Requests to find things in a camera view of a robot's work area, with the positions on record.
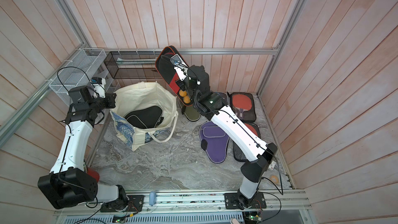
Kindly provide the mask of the canvas tote bag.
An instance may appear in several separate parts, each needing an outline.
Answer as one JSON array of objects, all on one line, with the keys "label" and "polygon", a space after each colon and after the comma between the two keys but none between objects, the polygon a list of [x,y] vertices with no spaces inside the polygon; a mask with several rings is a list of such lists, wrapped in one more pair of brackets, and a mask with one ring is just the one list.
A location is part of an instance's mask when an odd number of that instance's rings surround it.
[{"label": "canvas tote bag", "polygon": [[176,96],[157,82],[140,82],[116,91],[110,110],[117,137],[132,151],[155,141],[168,142],[176,129]]}]

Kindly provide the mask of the purple paddle cover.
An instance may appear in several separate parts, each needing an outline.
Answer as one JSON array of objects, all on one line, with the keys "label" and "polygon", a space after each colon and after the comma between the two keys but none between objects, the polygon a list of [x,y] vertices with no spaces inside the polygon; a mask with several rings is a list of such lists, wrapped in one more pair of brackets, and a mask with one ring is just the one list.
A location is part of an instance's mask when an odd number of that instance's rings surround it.
[{"label": "purple paddle cover", "polygon": [[227,156],[229,136],[216,124],[209,121],[200,126],[201,147],[211,162],[223,163]]}]

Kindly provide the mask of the Deerway paddle set pack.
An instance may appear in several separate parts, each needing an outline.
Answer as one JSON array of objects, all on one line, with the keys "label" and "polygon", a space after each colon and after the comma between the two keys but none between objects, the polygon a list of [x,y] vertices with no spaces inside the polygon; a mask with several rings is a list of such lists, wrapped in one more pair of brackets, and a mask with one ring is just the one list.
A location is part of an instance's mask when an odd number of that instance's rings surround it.
[{"label": "Deerway paddle set pack", "polygon": [[226,93],[224,93],[224,92],[216,92],[216,94],[218,94],[218,95],[222,98],[223,102],[224,102],[226,105],[228,105],[228,100],[229,100],[229,98],[228,98],[228,96],[227,96]]}]

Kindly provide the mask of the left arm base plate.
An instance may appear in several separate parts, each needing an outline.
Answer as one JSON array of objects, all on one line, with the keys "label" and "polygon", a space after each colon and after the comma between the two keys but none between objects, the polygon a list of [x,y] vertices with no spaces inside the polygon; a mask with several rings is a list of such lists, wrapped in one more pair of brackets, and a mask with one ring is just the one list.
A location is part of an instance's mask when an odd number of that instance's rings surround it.
[{"label": "left arm base plate", "polygon": [[144,197],[144,195],[127,195],[115,201],[102,204],[100,212],[141,212],[144,204]]}]

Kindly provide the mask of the green paddle cover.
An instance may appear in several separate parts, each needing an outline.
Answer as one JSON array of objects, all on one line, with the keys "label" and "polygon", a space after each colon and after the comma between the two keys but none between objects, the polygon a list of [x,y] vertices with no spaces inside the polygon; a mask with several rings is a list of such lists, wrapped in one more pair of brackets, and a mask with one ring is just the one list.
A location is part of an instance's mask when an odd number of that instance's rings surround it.
[{"label": "green paddle cover", "polygon": [[201,118],[201,114],[193,107],[186,106],[181,100],[178,100],[181,113],[191,122],[196,122]]}]

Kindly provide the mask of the red paddle case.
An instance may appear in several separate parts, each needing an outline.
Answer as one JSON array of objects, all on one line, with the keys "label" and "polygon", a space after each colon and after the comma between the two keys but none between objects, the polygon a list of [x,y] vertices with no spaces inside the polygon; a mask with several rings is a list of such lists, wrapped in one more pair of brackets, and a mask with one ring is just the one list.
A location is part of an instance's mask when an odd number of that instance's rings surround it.
[{"label": "red paddle case", "polygon": [[255,102],[252,94],[233,92],[229,94],[229,97],[230,107],[241,121],[253,123],[257,120]]},{"label": "red paddle case", "polygon": [[[259,127],[255,123],[245,123],[245,126],[248,127],[248,129],[254,133],[258,138],[261,137]],[[234,159],[238,162],[246,162],[246,156],[242,152],[242,150],[238,147],[236,143],[233,143],[233,155]]]}]

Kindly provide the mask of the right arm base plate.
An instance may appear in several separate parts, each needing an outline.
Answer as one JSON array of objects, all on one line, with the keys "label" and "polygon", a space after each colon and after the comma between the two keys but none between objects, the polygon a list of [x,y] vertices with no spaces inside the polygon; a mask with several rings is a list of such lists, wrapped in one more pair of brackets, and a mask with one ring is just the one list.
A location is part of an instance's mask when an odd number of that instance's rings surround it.
[{"label": "right arm base plate", "polygon": [[224,201],[226,209],[266,208],[265,198],[261,192],[256,192],[250,199],[247,199],[240,192],[225,193]]}]

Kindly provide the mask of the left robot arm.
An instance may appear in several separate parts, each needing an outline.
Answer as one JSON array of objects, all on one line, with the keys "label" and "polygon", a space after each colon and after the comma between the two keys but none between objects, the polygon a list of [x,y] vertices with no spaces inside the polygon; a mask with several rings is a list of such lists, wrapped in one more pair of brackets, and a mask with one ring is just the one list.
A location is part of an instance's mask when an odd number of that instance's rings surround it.
[{"label": "left robot arm", "polygon": [[80,86],[68,92],[72,103],[65,123],[65,137],[50,173],[38,180],[38,188],[55,209],[81,203],[101,203],[102,210],[123,212],[129,204],[121,185],[102,185],[85,171],[85,152],[98,114],[115,108],[116,94],[107,93],[104,84]]}]

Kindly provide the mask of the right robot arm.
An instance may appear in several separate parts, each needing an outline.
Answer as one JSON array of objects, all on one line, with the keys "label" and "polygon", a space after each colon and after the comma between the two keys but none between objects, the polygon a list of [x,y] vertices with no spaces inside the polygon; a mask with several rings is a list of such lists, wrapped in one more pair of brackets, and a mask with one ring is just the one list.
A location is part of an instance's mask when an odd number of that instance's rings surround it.
[{"label": "right robot arm", "polygon": [[277,147],[257,137],[233,112],[231,107],[217,93],[210,90],[206,81],[208,74],[203,66],[188,67],[181,63],[174,65],[177,79],[172,81],[185,91],[189,105],[209,121],[220,127],[244,153],[247,161],[240,168],[242,184],[237,192],[237,206],[249,208],[255,203],[255,196],[263,174],[274,159]]}]

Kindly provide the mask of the red black paddle cover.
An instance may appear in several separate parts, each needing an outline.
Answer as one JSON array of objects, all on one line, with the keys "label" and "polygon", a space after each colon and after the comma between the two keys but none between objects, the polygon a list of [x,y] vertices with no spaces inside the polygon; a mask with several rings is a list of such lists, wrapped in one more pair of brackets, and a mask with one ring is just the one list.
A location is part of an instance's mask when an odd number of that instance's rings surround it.
[{"label": "red black paddle cover", "polygon": [[187,95],[185,91],[180,91],[180,94],[177,94],[177,85],[175,80],[178,78],[178,75],[170,62],[170,58],[175,54],[180,55],[180,57],[183,59],[182,55],[174,46],[166,46],[156,59],[155,68],[160,74],[161,78],[166,82],[167,85],[169,85],[171,91],[184,103],[184,105],[191,106],[193,104],[191,95]]}]

